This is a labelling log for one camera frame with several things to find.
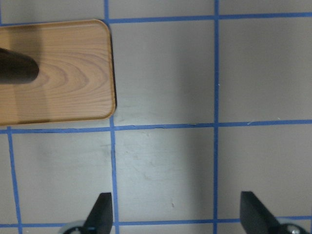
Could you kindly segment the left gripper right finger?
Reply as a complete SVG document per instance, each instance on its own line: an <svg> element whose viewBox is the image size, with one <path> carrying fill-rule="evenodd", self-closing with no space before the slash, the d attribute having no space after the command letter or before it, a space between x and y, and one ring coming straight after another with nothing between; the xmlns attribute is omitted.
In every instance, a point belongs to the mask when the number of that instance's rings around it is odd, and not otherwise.
<svg viewBox="0 0 312 234"><path fill-rule="evenodd" d="M240 223L247 234L287 234L280 224L253 192L240 195Z"/></svg>

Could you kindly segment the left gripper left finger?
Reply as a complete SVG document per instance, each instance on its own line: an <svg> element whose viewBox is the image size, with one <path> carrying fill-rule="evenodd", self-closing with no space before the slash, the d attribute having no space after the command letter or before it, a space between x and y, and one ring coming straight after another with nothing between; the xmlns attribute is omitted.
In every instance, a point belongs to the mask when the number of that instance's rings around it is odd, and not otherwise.
<svg viewBox="0 0 312 234"><path fill-rule="evenodd" d="M82 226L83 234L109 234L113 226L111 193L101 193Z"/></svg>

